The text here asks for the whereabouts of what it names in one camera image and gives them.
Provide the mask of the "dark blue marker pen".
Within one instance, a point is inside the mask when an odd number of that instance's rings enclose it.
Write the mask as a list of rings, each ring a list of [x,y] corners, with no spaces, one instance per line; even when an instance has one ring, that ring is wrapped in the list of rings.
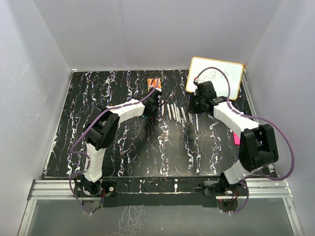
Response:
[[[198,124],[198,114],[195,114],[195,125],[196,125],[196,132],[199,132],[199,124]]]

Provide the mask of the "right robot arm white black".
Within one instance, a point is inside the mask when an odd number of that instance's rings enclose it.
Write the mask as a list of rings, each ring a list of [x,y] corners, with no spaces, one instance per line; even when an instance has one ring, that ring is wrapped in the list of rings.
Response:
[[[193,114],[209,113],[224,123],[239,139],[239,156],[236,163],[220,174],[211,190],[231,195],[240,182],[258,170],[278,161],[275,132],[269,124],[259,124],[244,116],[224,96],[218,97],[212,82],[196,85],[189,98],[189,111]]]

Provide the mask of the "dark green marker pen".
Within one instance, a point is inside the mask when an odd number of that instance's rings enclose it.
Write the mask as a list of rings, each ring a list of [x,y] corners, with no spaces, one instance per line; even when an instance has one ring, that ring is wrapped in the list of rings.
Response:
[[[181,121],[180,111],[178,107],[176,107],[176,114],[177,114],[178,123],[181,125],[182,121]]]

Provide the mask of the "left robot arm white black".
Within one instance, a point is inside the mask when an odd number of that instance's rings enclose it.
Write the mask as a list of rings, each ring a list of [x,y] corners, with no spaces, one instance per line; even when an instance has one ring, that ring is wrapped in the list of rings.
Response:
[[[135,117],[156,118],[162,96],[161,89],[151,88],[149,94],[138,100],[128,102],[101,111],[101,117],[85,136],[87,144],[87,163],[83,173],[85,191],[91,196],[97,196],[102,189],[98,181],[102,178],[102,164],[106,149],[114,141],[118,126]]]

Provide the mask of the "light blue marker pen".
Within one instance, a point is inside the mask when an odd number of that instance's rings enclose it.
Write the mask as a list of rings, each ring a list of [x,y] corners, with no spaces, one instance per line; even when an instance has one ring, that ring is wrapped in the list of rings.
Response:
[[[170,104],[170,108],[171,108],[171,113],[172,113],[173,119],[174,119],[175,121],[177,121],[177,119],[176,119],[176,112],[175,112],[175,110],[174,110],[173,104]]]

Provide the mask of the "light green marker pen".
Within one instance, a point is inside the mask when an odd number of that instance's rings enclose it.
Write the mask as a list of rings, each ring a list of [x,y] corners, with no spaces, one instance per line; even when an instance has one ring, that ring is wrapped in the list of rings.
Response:
[[[174,112],[175,112],[176,121],[179,123],[179,122],[180,122],[180,119],[179,119],[179,117],[178,117],[177,107],[176,107],[176,104],[175,104],[175,103],[173,103],[173,107],[174,107]]]

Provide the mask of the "yellow marker pen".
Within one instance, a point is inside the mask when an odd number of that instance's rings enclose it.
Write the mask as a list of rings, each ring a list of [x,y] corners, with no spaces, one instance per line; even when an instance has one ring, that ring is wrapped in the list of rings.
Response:
[[[162,104],[161,104],[161,116],[164,115],[164,100],[162,100]]]

